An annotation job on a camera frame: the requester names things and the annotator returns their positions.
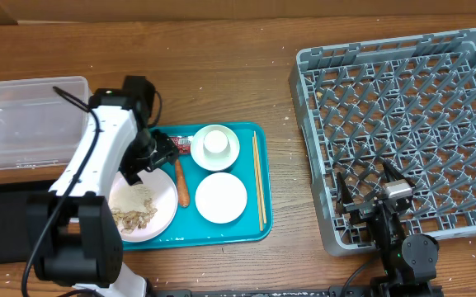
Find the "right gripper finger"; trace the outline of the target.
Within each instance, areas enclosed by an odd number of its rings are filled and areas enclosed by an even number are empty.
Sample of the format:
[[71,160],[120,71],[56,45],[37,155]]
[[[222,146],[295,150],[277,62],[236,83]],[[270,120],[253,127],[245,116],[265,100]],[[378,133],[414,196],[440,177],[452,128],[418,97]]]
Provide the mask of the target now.
[[389,160],[383,161],[384,176],[386,182],[403,180],[403,175],[392,165]]
[[348,189],[344,177],[340,172],[336,175],[337,179],[337,205],[344,206],[353,202],[350,190]]

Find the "red snack wrapper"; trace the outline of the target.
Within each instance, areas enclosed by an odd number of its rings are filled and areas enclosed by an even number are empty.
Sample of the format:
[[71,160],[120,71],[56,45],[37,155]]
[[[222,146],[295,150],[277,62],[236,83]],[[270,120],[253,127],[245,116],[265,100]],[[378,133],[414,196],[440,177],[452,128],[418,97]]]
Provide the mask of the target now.
[[192,136],[171,136],[170,139],[177,146],[180,155],[191,153]]

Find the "large pink plate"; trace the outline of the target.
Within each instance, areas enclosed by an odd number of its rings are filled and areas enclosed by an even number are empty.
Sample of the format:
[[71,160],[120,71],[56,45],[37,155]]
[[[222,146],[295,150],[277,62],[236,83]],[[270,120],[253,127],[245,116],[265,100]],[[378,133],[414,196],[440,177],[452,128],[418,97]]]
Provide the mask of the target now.
[[[122,240],[127,243],[140,243],[156,238],[171,224],[178,208],[175,183],[163,170],[140,172],[138,176],[141,179],[139,184],[143,184],[153,193],[153,205],[156,207],[157,213],[145,229],[137,229],[131,234],[121,233],[117,227]],[[130,185],[120,173],[116,173],[110,195],[126,186]]]

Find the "rice and peanut scraps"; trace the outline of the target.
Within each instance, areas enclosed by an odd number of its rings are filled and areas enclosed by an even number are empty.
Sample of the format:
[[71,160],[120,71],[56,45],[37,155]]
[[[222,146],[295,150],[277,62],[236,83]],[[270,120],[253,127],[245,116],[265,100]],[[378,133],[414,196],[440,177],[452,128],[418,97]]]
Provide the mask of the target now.
[[153,193],[143,184],[120,188],[110,195],[108,204],[116,226],[124,234],[145,229],[157,213]]

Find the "orange carrot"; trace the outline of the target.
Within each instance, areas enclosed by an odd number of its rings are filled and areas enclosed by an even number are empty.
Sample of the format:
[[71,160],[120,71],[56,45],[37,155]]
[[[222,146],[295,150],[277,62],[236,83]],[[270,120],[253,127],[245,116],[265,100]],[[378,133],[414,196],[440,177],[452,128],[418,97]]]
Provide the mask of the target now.
[[177,179],[177,194],[178,194],[178,203],[179,206],[186,208],[190,205],[190,194],[186,185],[186,179],[183,172],[183,168],[180,160],[176,160],[175,164],[175,173]]

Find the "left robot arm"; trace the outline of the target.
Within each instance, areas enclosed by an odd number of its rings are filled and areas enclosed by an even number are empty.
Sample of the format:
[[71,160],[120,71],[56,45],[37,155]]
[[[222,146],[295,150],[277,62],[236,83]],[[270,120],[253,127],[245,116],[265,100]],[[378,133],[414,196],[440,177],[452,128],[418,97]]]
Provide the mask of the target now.
[[151,296],[150,281],[123,261],[123,243],[108,197],[116,174],[133,186],[139,173],[174,163],[177,146],[157,130],[156,87],[144,76],[127,76],[120,89],[99,88],[83,102],[60,87],[54,92],[84,111],[87,128],[62,175],[45,193],[26,202],[31,254],[21,278],[28,292],[39,280],[67,286],[69,295]]

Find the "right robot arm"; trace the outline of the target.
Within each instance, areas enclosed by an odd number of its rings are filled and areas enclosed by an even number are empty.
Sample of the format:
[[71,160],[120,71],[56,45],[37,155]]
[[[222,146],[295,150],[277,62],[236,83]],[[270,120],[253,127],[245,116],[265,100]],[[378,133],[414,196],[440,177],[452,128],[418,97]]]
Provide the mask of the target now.
[[[436,278],[439,243],[424,233],[407,235],[399,219],[412,206],[415,184],[388,161],[383,169],[383,191],[360,204],[352,199],[342,174],[337,174],[337,211],[350,215],[351,224],[366,224],[377,249],[377,254],[346,280],[340,295],[442,296],[442,288],[431,285]],[[367,286],[353,286],[352,281],[378,259],[385,275],[372,278]]]

